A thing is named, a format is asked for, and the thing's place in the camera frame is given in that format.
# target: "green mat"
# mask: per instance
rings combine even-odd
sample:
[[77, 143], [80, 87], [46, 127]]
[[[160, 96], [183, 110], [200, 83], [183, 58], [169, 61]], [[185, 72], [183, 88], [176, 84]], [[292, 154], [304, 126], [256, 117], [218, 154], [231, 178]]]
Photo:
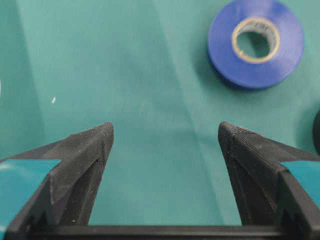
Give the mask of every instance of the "green mat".
[[304, 57], [283, 83], [243, 92], [207, 55], [228, 2], [2, 1], [0, 157], [112, 122], [90, 224], [239, 225], [218, 125], [314, 151], [320, 3], [283, 1], [304, 27]]

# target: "tape roll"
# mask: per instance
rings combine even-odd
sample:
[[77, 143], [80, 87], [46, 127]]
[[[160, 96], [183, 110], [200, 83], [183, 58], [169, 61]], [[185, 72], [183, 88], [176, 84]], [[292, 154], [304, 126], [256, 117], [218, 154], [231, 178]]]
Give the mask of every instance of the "tape roll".
[[[256, 32], [267, 39], [269, 54], [255, 58], [243, 53], [237, 37]], [[213, 20], [208, 51], [216, 69], [232, 84], [263, 89], [283, 81], [304, 52], [304, 32], [295, 15], [273, 0], [236, 0]]]

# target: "black object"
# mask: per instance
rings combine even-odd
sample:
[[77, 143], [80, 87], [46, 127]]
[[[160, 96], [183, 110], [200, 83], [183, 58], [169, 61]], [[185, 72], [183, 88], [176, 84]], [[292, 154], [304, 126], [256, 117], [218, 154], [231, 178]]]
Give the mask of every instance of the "black object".
[[6, 158], [39, 161], [60, 159], [61, 162], [10, 223], [5, 239], [23, 239], [26, 232], [37, 225], [88, 224], [113, 140], [113, 126], [105, 123], [64, 140]]
[[[64, 147], [58, 148], [59, 145], [53, 143], [16, 156], [17, 158], [29, 156], [32, 159], [49, 156], [49, 159], [63, 159], [66, 165], [60, 166], [58, 172], [51, 171], [48, 178], [59, 176], [60, 180], [53, 185], [54, 191], [50, 195], [47, 186], [50, 182], [46, 179], [9, 226], [6, 239], [27, 237], [35, 240], [316, 240], [320, 238], [318, 207], [290, 172], [281, 165], [283, 161], [307, 159], [319, 161], [320, 158], [225, 122], [219, 126], [218, 138], [243, 226], [87, 226], [104, 168], [104, 160], [112, 145], [112, 126], [105, 124], [87, 131], [85, 136], [82, 136], [87, 144], [77, 140], [81, 137], [81, 133], [73, 136], [74, 139], [71, 136], [70, 139], [66, 139], [67, 141], [58, 142], [62, 144], [66, 141], [67, 143], [62, 144]], [[51, 153], [51, 149], [55, 146], [57, 149]], [[81, 157], [76, 154], [79, 150], [83, 150]], [[73, 165], [80, 162], [85, 164], [82, 177], [78, 179], [75, 174], [77, 169], [67, 167], [70, 158], [64, 154], [71, 156]], [[68, 179], [72, 190], [58, 190], [64, 184], [63, 177]], [[56, 204], [45, 205], [48, 198], [57, 200]], [[51, 215], [44, 217], [43, 213], [47, 212]], [[33, 221], [30, 220], [31, 213], [36, 216]]]
[[320, 111], [316, 114], [313, 122], [313, 143], [318, 154], [320, 154]]

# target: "tape core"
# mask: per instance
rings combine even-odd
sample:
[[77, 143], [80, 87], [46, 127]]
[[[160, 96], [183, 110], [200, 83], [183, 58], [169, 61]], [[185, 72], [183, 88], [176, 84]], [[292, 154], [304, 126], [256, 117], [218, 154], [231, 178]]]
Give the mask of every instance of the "tape core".
[[[251, 57], [244, 53], [238, 46], [238, 36], [242, 33], [255, 32], [267, 39], [269, 54], [264, 57]], [[261, 64], [270, 60], [278, 51], [280, 34], [277, 27], [269, 20], [262, 17], [249, 17], [241, 21], [232, 33], [232, 48], [236, 55], [251, 64]]]

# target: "black 3d-printed part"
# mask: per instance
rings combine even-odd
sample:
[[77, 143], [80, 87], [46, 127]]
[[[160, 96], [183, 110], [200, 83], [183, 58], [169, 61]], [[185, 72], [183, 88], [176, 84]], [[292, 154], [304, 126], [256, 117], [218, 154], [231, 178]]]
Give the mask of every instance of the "black 3d-printed part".
[[6, 158], [61, 162], [10, 223], [5, 239], [21, 239], [33, 225], [86, 225], [113, 141], [113, 126], [105, 123]]

